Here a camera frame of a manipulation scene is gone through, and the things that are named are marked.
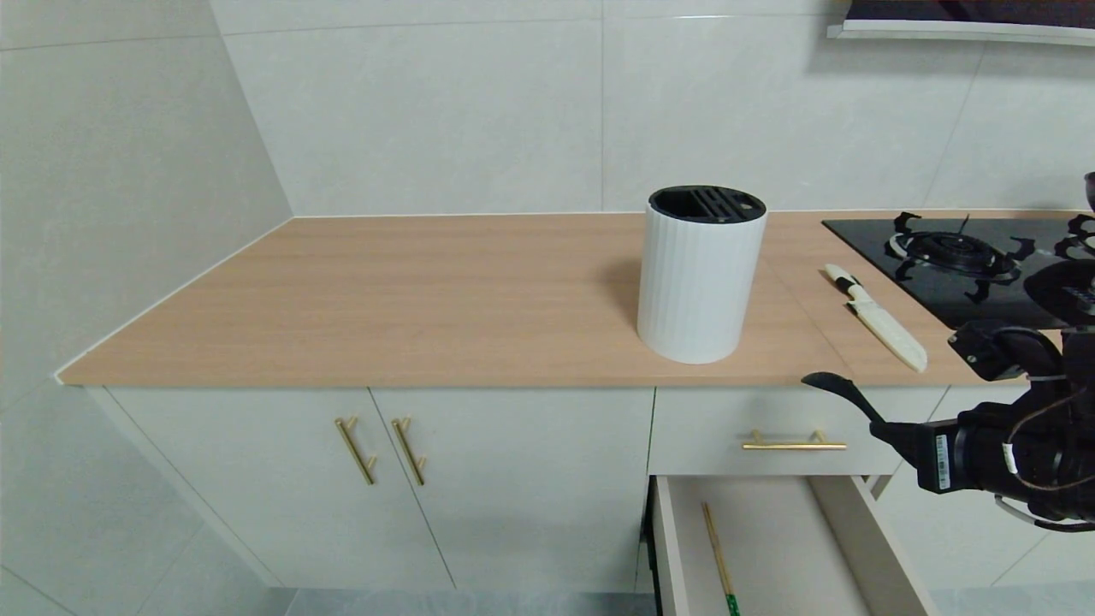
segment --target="white cabinet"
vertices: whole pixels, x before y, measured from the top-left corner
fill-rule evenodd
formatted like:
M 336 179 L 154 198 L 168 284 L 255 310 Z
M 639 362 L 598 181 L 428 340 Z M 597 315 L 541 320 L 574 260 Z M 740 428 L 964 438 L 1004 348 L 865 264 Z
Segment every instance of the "white cabinet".
M 932 420 L 953 419 L 983 402 L 1013 403 L 1025 391 L 1025 385 L 952 387 Z M 886 486 L 878 509 L 931 589 L 992 585 L 1047 533 L 1007 515 L 988 492 L 922 490 L 908 464 Z
M 944 387 L 864 391 L 890 421 L 925 421 Z M 765 442 L 808 442 L 820 431 L 843 451 L 744 450 L 753 431 Z M 889 475 L 894 450 L 871 437 L 869 422 L 846 400 L 806 386 L 658 388 L 650 475 Z
M 452 589 L 367 392 L 110 392 L 287 586 Z M 354 417 L 371 486 L 334 425 Z
M 633 592 L 653 390 L 373 396 L 458 589 Z

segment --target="drawer handle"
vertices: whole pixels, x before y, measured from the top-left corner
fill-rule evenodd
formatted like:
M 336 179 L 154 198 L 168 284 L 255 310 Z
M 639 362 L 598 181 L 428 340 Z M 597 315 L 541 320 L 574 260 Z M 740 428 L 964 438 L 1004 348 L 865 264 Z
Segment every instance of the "drawer handle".
M 365 476 L 365 483 L 372 486 L 377 481 L 372 478 L 372 466 L 377 464 L 377 456 L 369 456 L 368 461 L 361 461 L 361 454 L 357 452 L 357 448 L 354 445 L 354 440 L 349 438 L 349 431 L 354 430 L 357 426 L 357 417 L 349 418 L 349 421 L 343 421 L 342 418 L 335 420 L 335 428 L 338 429 L 338 434 L 343 435 L 343 442 L 346 443 L 346 449 L 349 450 L 349 455 L 354 456 L 354 462 L 357 463 L 357 468 L 361 469 L 361 475 Z
M 403 418 L 401 420 L 393 419 L 392 428 L 395 429 L 395 435 L 400 438 L 400 444 L 403 445 L 403 455 L 405 455 L 407 457 L 407 462 L 411 463 L 411 473 L 414 473 L 414 480 L 417 481 L 419 486 L 425 486 L 426 479 L 422 476 L 422 469 L 426 466 L 426 456 L 415 458 L 414 452 L 411 451 L 411 444 L 407 443 L 406 431 L 411 429 L 411 418 Z
M 793 451 L 793 452 L 843 452 L 848 443 L 830 443 L 825 440 L 825 432 L 815 430 L 810 441 L 805 443 L 765 443 L 759 430 L 752 431 L 753 440 L 742 443 L 742 450 Z

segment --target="kitchen counter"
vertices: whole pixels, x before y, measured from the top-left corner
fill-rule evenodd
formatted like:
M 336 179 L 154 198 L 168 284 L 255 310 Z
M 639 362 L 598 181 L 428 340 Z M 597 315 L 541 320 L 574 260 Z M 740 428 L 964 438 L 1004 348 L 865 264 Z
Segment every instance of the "kitchen counter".
M 965 211 L 920 212 L 961 217 Z M 973 211 L 1060 217 L 1072 211 Z M 71 385 L 613 387 L 982 382 L 950 332 L 820 221 L 772 212 L 738 350 L 683 365 L 635 333 L 642 213 L 296 218 L 62 370 Z M 927 349 L 917 374 L 845 310 L 837 263 Z

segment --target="knife block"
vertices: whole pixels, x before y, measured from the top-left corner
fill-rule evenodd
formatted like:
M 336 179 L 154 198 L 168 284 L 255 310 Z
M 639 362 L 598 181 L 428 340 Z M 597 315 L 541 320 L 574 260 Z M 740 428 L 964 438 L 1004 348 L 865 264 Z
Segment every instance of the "knife block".
M 768 208 L 721 186 L 673 186 L 650 195 L 639 279 L 638 336 L 684 364 L 737 349 L 760 257 Z

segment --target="barcode sticker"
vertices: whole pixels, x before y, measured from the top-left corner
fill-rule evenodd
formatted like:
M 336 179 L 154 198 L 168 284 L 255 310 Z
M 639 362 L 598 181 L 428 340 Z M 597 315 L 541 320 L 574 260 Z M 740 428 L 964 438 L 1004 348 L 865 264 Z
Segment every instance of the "barcode sticker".
M 950 489 L 950 456 L 945 435 L 935 438 L 935 469 L 940 476 L 940 490 Z

